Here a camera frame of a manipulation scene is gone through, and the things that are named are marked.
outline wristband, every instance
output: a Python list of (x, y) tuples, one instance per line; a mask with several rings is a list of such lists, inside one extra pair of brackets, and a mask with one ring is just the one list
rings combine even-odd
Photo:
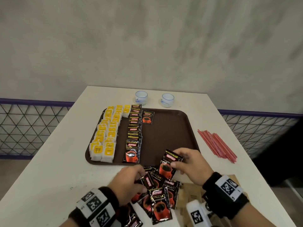
[(80, 227), (103, 227), (114, 221), (119, 206), (116, 195), (108, 187), (92, 189), (82, 197), (70, 214)]
[(203, 198), (219, 218), (224, 216), (233, 219), (234, 216), (249, 202), (243, 194), (243, 189), (227, 175), (214, 172), (204, 183), (206, 193)]

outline wall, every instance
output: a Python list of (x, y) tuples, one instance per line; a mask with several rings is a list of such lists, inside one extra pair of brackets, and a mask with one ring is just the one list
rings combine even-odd
[(303, 0), (0, 0), (0, 97), (87, 85), (208, 93), (300, 113)]

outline hand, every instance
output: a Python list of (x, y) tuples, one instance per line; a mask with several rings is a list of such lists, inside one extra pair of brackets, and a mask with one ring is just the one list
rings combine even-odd
[(137, 193), (146, 193), (144, 185), (135, 184), (135, 180), (146, 175), (141, 165), (128, 166), (122, 168), (118, 174), (109, 183), (108, 187), (116, 195), (119, 206), (124, 206), (131, 201)]
[(172, 162), (171, 167), (180, 170), (182, 174), (184, 172), (193, 183), (203, 186), (214, 172), (198, 150), (179, 148), (174, 152), (181, 155), (186, 163)]

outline right hand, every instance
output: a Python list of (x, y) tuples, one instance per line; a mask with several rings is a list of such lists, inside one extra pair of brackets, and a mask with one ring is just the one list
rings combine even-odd
[(186, 162), (172, 162), (171, 166), (184, 172), (196, 185), (203, 186), (213, 174), (213, 170), (198, 150), (179, 148), (174, 150)]

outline white cup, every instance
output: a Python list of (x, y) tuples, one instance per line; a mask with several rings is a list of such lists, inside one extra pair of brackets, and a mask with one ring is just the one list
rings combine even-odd
[(147, 103), (147, 92), (145, 91), (137, 91), (135, 93), (135, 99), (136, 99), (136, 103), (137, 104), (142, 104), (142, 105), (146, 105)]
[(162, 95), (161, 104), (163, 107), (171, 107), (174, 104), (175, 97), (170, 93)]

